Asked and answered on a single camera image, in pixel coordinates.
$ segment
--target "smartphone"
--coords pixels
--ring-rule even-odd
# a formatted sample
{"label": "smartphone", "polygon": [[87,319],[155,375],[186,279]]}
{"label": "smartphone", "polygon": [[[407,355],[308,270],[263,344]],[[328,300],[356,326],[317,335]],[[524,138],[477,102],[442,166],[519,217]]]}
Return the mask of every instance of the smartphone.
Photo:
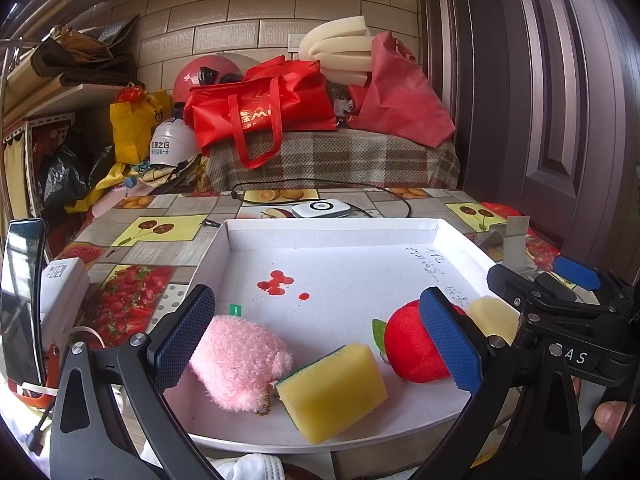
{"label": "smartphone", "polygon": [[9,379],[44,386],[40,339],[40,277],[47,225],[40,218],[15,220],[7,231],[0,282],[2,352]]}

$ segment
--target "white tray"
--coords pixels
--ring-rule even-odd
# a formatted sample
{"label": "white tray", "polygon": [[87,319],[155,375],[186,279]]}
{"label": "white tray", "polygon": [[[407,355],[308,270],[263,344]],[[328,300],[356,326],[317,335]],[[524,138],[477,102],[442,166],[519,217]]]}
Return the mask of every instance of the white tray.
{"label": "white tray", "polygon": [[[439,286],[465,308],[491,295],[494,263],[441,219],[344,218],[231,220],[216,234],[190,289],[209,285],[216,313],[230,303],[242,316],[276,333],[303,367],[350,343],[369,344],[388,399],[340,435],[312,446],[275,401],[271,413],[225,412],[190,369],[165,392],[178,419],[201,445],[239,452],[308,453],[345,449],[412,433],[455,417],[468,399],[452,379],[415,384],[400,379],[379,357],[371,320],[388,320],[428,286]],[[281,270],[295,279],[282,296],[257,283]],[[306,301],[298,299],[308,292]]]}

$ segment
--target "green leaf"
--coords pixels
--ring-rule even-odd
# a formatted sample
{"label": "green leaf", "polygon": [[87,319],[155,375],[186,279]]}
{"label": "green leaf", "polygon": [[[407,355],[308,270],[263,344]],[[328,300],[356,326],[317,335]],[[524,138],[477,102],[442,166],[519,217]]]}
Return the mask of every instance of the green leaf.
{"label": "green leaf", "polygon": [[378,347],[378,350],[380,350],[383,354],[386,354],[385,328],[386,328],[386,321],[382,321],[381,319],[374,319],[371,321],[371,329],[373,330],[373,341],[376,342],[376,346]]}

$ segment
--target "white helmet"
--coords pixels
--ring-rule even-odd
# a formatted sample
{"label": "white helmet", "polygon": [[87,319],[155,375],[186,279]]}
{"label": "white helmet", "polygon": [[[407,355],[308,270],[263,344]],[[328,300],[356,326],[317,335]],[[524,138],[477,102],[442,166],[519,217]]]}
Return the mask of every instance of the white helmet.
{"label": "white helmet", "polygon": [[149,162],[177,166],[199,153],[195,132],[182,119],[172,117],[156,127],[149,148]]}

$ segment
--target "red bag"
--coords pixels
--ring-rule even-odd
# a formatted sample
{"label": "red bag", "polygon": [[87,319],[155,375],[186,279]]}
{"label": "red bag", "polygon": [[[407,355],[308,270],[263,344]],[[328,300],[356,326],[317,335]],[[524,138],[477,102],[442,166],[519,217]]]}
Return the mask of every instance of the red bag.
{"label": "red bag", "polygon": [[[326,94],[319,61],[286,61],[279,56],[249,69],[238,83],[194,86],[184,106],[184,123],[205,148],[233,137],[240,162],[258,168],[280,150],[283,130],[335,130],[334,108]],[[272,148],[253,159],[248,132],[273,132]]]}
{"label": "red bag", "polygon": [[359,110],[348,118],[349,126],[403,137],[430,148],[449,139],[455,129],[451,117],[402,42],[390,32],[377,34],[371,58],[369,88],[349,86],[354,107]]}

